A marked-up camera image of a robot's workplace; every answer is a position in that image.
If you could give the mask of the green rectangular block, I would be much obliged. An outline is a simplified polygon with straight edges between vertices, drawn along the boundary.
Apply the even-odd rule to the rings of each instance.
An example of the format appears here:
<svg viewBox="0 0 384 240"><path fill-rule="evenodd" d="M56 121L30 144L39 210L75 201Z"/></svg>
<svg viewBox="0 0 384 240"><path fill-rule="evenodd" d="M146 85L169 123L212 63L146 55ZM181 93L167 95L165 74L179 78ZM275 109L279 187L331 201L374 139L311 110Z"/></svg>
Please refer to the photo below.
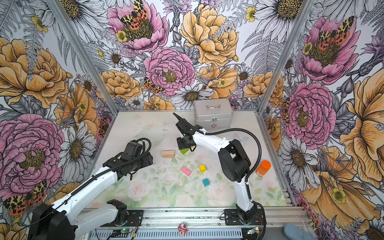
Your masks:
<svg viewBox="0 0 384 240"><path fill-rule="evenodd" d="M190 149L183 149L183 150L180 150L181 154L182 155L185 155L186 153L188 153L190 151Z"/></svg>

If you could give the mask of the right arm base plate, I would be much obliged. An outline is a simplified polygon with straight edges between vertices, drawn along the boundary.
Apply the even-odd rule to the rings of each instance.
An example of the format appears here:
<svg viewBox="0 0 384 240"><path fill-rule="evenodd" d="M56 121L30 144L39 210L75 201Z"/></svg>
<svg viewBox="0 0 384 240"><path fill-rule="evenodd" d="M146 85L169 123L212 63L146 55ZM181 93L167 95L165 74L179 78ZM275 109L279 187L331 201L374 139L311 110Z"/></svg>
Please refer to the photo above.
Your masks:
<svg viewBox="0 0 384 240"><path fill-rule="evenodd" d="M224 220L226 226L261 226L267 221L261 209L252 208L245 212L241 209L224 209Z"/></svg>

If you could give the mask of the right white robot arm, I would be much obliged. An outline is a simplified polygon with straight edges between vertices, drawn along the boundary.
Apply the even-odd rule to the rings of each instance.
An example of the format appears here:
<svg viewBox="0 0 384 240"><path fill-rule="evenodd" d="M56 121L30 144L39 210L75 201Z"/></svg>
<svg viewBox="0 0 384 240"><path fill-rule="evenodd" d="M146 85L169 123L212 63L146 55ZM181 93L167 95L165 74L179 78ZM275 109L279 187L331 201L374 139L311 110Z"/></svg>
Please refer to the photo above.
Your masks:
<svg viewBox="0 0 384 240"><path fill-rule="evenodd" d="M235 183L236 208L240 222L244 225L250 224L258 210L258 205L253 201L250 192L249 178L261 162L262 147L259 139L252 132L241 128L230 128L209 133L199 125L193 126L178 114L173 113L173 115L178 119L176 127L181 133L181 136L177 138L179 150L193 152L197 146L202 146L218 155L222 172L227 179ZM229 132L242 132L255 140L258 156L253 167L251 167L251 160L239 140L228 141L217 137L217 135Z"/></svg>

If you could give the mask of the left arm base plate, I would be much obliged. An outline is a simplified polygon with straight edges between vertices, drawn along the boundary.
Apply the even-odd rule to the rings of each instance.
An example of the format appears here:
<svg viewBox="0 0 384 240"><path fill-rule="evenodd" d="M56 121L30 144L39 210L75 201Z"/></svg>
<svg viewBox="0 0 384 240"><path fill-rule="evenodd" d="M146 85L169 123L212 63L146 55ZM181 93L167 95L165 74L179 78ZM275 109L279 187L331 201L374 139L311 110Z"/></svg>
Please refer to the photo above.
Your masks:
<svg viewBox="0 0 384 240"><path fill-rule="evenodd" d="M143 214L143 210L119 211L114 221L104 224L102 227L140 227Z"/></svg>

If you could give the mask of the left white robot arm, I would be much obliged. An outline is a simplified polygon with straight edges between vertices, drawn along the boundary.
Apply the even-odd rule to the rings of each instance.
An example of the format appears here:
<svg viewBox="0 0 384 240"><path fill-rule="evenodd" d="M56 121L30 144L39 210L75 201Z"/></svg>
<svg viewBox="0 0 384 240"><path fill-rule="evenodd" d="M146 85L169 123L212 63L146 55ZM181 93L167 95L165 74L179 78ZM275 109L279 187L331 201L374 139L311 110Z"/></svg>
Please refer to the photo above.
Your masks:
<svg viewBox="0 0 384 240"><path fill-rule="evenodd" d="M41 204L33 211L29 240L76 240L105 224L122 226L127 223L127 206L109 200L100 209L81 214L101 192L125 176L153 164L152 143L147 138L130 141L123 152L103 163L88 180L61 199Z"/></svg>

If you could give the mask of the natural wood block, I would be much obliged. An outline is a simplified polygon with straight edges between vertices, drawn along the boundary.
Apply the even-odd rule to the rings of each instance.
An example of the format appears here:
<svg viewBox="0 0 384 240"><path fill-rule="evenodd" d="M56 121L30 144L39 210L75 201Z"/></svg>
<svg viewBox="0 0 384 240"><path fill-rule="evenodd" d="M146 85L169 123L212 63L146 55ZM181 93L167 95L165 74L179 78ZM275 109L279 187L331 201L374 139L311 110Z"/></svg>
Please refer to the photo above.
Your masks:
<svg viewBox="0 0 384 240"><path fill-rule="evenodd" d="M175 158L175 151L173 150L162 151L162 157L167 159L173 159Z"/></svg>

